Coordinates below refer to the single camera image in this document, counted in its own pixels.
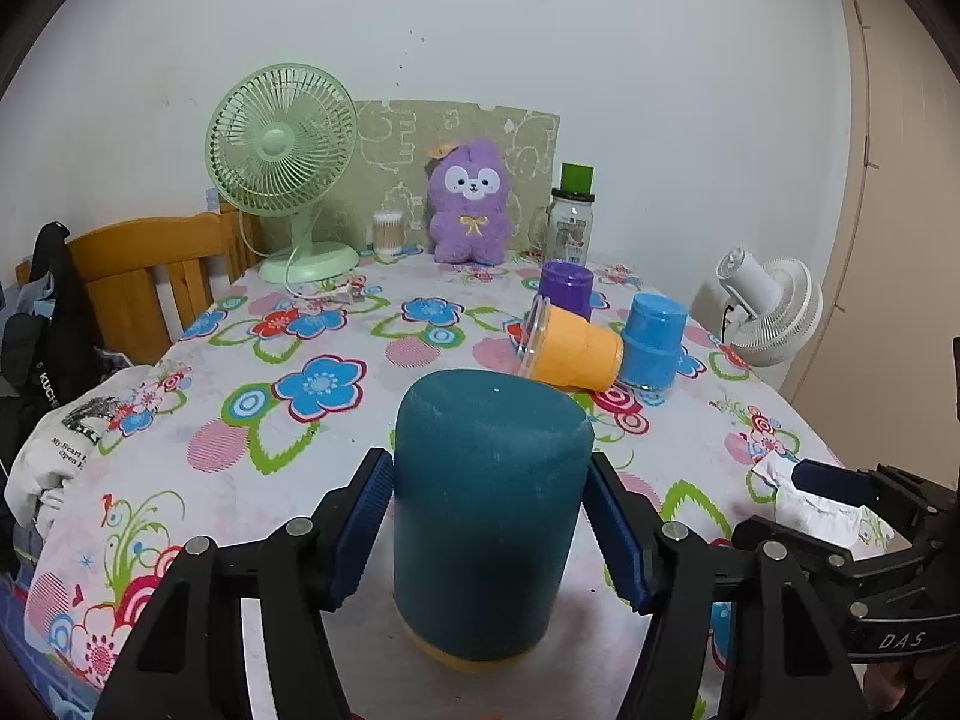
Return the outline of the black bag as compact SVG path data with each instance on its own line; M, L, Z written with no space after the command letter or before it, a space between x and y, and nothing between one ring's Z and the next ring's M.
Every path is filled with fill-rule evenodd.
M106 344L68 236L58 221L41 227L28 282L2 310L3 468L13 465L39 419L106 377Z

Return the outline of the green desk fan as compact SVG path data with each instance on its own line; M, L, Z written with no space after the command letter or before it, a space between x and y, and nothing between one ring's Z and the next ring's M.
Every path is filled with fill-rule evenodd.
M314 239L320 205L347 172L356 140L347 88L308 64L252 71L213 110L203 154L220 197L244 215L290 226L290 245L260 262L263 280L293 291L358 265L351 245Z

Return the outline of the teal cup yellow rim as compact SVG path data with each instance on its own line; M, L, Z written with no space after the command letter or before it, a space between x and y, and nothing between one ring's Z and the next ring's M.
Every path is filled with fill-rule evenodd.
M544 637L594 429L569 395L480 369L418 379L395 425L394 601L413 639L466 668Z

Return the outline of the white floor fan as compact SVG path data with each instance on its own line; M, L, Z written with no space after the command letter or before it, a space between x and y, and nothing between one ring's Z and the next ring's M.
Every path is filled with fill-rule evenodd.
M792 361L814 338L823 316L822 286L797 259L761 263L743 247L722 255L715 277L732 307L724 344L750 367Z

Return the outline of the cotton swab container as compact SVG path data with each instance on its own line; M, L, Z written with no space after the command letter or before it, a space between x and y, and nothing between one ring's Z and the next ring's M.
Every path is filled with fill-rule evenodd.
M373 247L379 257L395 257L404 250L405 221L400 210L373 213Z

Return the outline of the blue plastic cup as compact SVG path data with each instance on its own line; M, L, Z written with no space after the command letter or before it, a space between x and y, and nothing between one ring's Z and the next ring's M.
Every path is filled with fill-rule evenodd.
M669 390L682 355L688 312L662 294L636 293L622 328L619 381L638 390Z

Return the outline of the white printed t-shirt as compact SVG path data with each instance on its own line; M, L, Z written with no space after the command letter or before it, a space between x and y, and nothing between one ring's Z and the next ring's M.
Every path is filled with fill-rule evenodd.
M41 538L47 538L64 508L68 486L93 458L122 400L133 394L149 371L149 366L121 369L39 419L13 460L3 491L21 528L34 528Z

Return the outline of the wooden chair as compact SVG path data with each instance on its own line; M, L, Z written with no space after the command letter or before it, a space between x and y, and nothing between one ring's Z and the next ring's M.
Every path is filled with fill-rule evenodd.
M195 216L149 216L73 236L60 223L37 234L36 254L16 268L21 283L55 280L52 338L91 358L96 349L153 364L171 348L156 278L165 277L182 327L212 307L212 263L231 283L257 265L260 224L228 203Z

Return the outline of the beige door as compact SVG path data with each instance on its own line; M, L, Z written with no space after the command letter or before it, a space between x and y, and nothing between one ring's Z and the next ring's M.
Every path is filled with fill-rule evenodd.
M841 0L848 176L822 328L781 392L844 465L958 475L958 82L905 0Z

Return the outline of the glass jar green lid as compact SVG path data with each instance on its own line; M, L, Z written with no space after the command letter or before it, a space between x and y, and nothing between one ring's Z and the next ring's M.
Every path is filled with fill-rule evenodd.
M550 190L550 202L534 211L529 241L544 262L586 265L596 201L592 181L594 167L563 164L560 185Z

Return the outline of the crumpled white tissue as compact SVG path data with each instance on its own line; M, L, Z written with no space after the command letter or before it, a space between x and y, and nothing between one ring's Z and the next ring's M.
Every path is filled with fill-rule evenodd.
M796 465L795 460L768 454L748 473L748 491L770 501L776 523L846 548L857 559L888 553L895 546L895 530L866 507L801 491L793 481Z

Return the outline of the purple plastic cup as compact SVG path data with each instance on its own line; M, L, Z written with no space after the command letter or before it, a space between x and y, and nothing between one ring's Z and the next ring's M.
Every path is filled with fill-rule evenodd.
M590 320L594 275L585 266L566 260L549 260L540 270L537 294L551 305Z

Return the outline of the orange plastic cup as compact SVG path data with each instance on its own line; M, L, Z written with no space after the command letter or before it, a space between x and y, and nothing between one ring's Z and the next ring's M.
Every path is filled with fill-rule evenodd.
M619 333L535 294L517 346L519 376L558 388L605 392L619 377L622 361Z

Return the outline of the purple plush toy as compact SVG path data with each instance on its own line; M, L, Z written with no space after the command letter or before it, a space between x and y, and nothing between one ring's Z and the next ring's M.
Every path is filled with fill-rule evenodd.
M501 265L511 238L509 192L508 171L491 140L461 143L441 158L428 179L434 260Z

